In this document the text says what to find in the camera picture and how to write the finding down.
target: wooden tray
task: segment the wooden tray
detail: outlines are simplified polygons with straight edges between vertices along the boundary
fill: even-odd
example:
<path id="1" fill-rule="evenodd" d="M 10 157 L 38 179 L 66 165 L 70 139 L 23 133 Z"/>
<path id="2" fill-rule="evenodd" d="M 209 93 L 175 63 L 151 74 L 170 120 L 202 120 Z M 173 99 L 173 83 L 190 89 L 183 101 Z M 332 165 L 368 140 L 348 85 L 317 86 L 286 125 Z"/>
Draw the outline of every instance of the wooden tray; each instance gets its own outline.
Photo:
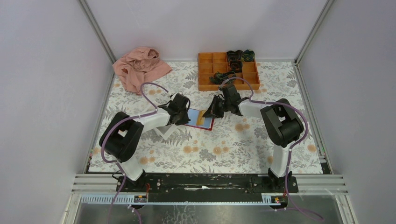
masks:
<path id="1" fill-rule="evenodd" d="M 219 85 L 211 83 L 209 77 L 212 77 L 217 71 L 221 73 L 231 71 L 231 68 L 228 66 L 226 53 L 199 53 L 198 90 L 216 91 Z M 256 60 L 253 62 L 242 62 L 242 73 L 236 73 L 236 76 L 248 81 L 254 90 L 260 88 Z M 236 79 L 233 84 L 237 90 L 250 90 L 248 84 L 242 80 Z"/>

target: towel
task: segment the towel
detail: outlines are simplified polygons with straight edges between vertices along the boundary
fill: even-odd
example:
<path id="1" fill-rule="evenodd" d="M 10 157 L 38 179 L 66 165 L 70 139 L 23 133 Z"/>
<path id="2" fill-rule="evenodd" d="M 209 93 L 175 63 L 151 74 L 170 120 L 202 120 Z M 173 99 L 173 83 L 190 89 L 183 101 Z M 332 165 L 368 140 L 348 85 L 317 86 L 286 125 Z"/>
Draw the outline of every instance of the towel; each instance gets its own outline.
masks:
<path id="1" fill-rule="evenodd" d="M 168 74 L 172 68 L 159 56 L 154 48 L 139 47 L 118 59 L 113 69 L 125 90 L 140 95 L 142 83 L 152 82 Z"/>

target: gray leaf pattern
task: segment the gray leaf pattern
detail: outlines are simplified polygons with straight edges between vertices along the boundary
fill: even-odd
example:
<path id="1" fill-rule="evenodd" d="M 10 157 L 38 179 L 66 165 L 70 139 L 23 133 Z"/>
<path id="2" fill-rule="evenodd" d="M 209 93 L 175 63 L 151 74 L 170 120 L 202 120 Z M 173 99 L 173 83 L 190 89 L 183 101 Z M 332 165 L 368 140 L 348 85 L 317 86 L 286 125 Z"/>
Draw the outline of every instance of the gray leaf pattern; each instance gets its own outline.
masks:
<path id="1" fill-rule="evenodd" d="M 198 91 L 197 62 L 168 64 L 173 71 L 155 83 L 169 90 L 169 94 L 155 86 L 145 86 L 147 96 L 163 104 L 169 100 L 170 94 L 181 92 L 191 100 L 191 108 L 207 109 L 213 96 L 219 92 Z M 258 72 L 261 86 L 255 90 L 253 99 L 277 101 L 286 98 L 306 115 L 291 62 L 258 62 Z M 239 93 L 246 97 L 250 91 Z M 126 92 L 116 77 L 98 139 L 117 112 L 124 111 L 128 115 L 136 115 L 142 114 L 143 109 L 152 110 L 152 107 L 142 96 Z M 261 119 L 225 113 L 223 119 L 214 121 L 212 131 L 178 126 L 167 140 L 158 136 L 154 130 L 148 131 L 141 135 L 134 156 L 146 172 L 266 173 L 273 160 L 273 147 L 274 144 L 269 139 Z M 316 148 L 310 130 L 307 139 L 293 150 L 291 170 L 294 173 L 322 173 Z M 88 171 L 117 170 L 114 163 L 106 164 L 102 161 L 97 142 L 92 149 Z"/>

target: gray floor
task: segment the gray floor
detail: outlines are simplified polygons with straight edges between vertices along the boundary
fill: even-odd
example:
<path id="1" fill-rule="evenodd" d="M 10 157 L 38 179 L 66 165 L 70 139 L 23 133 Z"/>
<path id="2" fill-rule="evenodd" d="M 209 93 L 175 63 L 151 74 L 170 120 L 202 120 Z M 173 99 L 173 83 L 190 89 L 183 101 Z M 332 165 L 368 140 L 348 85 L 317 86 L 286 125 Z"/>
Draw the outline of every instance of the gray floor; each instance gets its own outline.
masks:
<path id="1" fill-rule="evenodd" d="M 301 208 L 311 209 L 325 218 L 327 224 L 342 223 L 337 202 L 332 196 L 293 196 Z M 105 224 L 108 204 L 81 204 L 77 224 Z M 270 207 L 249 205 L 146 205 L 139 209 L 144 224 L 316 224 L 298 211 L 274 212 Z M 126 205 L 115 205 L 111 224 L 139 223 Z"/>

